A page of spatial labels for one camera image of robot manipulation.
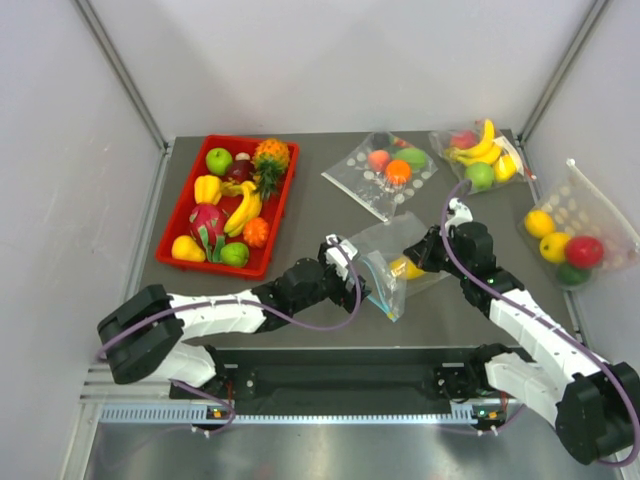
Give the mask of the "small orange pumpkin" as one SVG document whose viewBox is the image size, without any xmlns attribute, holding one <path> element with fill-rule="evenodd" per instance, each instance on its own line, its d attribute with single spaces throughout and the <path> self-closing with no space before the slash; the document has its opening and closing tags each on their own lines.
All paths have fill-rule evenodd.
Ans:
<svg viewBox="0 0 640 480">
<path fill-rule="evenodd" d="M 243 230 L 244 242 L 251 248 L 264 248 L 270 234 L 270 225 L 262 217 L 247 222 Z"/>
</svg>

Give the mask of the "blue zip top bag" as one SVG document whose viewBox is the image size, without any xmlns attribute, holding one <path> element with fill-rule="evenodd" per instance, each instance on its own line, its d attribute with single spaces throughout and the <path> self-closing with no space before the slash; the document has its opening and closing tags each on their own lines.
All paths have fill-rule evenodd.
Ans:
<svg viewBox="0 0 640 480">
<path fill-rule="evenodd" d="M 399 320 L 404 314 L 408 297 L 449 276 L 446 272 L 426 272 L 418 279 L 406 281 L 392 275 L 389 263 L 404 256 L 403 251 L 426 233 L 424 223 L 413 213 L 405 212 L 349 238 L 359 251 L 356 270 L 371 288 L 368 299 L 391 321 Z"/>
</svg>

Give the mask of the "toy pineapple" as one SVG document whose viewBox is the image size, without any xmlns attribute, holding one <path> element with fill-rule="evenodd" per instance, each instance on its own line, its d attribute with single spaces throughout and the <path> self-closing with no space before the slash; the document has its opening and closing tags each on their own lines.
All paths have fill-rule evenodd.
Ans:
<svg viewBox="0 0 640 480">
<path fill-rule="evenodd" d="M 263 201 L 267 201 L 279 188 L 281 177 L 290 163 L 287 144 L 276 138 L 262 141 L 254 152 L 254 182 Z"/>
</svg>

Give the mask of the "yellow lemon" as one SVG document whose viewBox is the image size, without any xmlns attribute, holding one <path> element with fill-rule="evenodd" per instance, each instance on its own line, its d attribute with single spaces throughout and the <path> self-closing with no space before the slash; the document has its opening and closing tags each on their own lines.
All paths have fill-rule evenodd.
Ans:
<svg viewBox="0 0 640 480">
<path fill-rule="evenodd" d="M 424 270 L 418 268 L 410 259 L 405 256 L 402 256 L 390 262 L 389 268 L 395 278 L 406 281 L 418 279 L 426 274 Z"/>
</svg>

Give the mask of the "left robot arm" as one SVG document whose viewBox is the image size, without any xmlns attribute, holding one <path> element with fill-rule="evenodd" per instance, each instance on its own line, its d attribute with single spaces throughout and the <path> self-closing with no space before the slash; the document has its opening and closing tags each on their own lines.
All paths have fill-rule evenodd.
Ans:
<svg viewBox="0 0 640 480">
<path fill-rule="evenodd" d="M 327 260 L 303 258 L 276 279 L 219 296 L 184 296 L 151 285 L 98 325 L 99 358 L 117 384 L 178 381 L 205 396 L 226 387 L 211 346 L 191 340 L 219 334 L 259 334 L 295 324 L 295 315 L 325 300 L 355 314 L 369 294 L 353 264 L 330 249 Z"/>
</svg>

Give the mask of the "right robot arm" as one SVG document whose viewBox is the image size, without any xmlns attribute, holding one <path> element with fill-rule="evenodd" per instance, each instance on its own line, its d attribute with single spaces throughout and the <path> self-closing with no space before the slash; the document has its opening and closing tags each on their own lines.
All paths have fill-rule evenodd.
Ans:
<svg viewBox="0 0 640 480">
<path fill-rule="evenodd" d="M 498 266 L 487 227 L 471 221 L 428 230 L 404 251 L 419 269 L 445 271 L 460 281 L 465 299 L 530 355 L 486 347 L 467 370 L 469 388 L 487 396 L 508 393 L 544 418 L 579 463 L 618 468 L 639 456 L 639 375 L 611 364 L 569 336 L 524 285 Z M 616 463 L 611 456 L 627 450 Z"/>
</svg>

